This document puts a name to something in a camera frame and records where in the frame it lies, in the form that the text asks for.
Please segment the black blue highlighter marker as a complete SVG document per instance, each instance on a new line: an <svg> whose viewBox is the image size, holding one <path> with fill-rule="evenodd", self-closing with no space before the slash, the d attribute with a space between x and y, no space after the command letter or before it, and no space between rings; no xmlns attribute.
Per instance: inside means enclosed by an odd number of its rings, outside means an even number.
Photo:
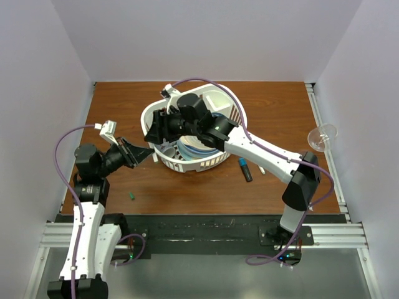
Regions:
<svg viewBox="0 0 399 299"><path fill-rule="evenodd" d="M240 166L240 168L241 168L241 171L242 171L242 173L244 175L244 178L245 178L246 182L247 183L251 182L253 180L253 178L252 178L252 174L250 172L250 169L248 167L248 164L244 165L244 166Z"/></svg>

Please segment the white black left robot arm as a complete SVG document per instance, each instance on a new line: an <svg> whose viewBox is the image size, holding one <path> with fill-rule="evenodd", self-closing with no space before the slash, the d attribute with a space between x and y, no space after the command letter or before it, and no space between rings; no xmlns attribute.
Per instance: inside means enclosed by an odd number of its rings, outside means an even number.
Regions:
<svg viewBox="0 0 399 299"><path fill-rule="evenodd" d="M122 137L114 139L105 153L93 144L75 150L72 234L59 278L48 284L49 298L108 297L106 267L116 245L128 240L129 229L123 214L105 214L110 189L107 176L123 166L133 169L153 152Z"/></svg>

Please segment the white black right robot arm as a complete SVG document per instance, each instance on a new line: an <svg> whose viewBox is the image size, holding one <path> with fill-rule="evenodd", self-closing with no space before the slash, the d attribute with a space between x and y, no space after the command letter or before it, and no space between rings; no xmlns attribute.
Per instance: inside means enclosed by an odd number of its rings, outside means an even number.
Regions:
<svg viewBox="0 0 399 299"><path fill-rule="evenodd" d="M284 212L277 236L286 245L299 237L299 226L320 183L321 168L316 155L299 154L266 142L245 129L247 118L236 96L229 97L208 85L180 93L147 106L140 117L145 141L165 158L162 146L192 136L214 155L183 160L179 172L204 171L219 164L224 156L236 155L263 167L287 185L282 195Z"/></svg>

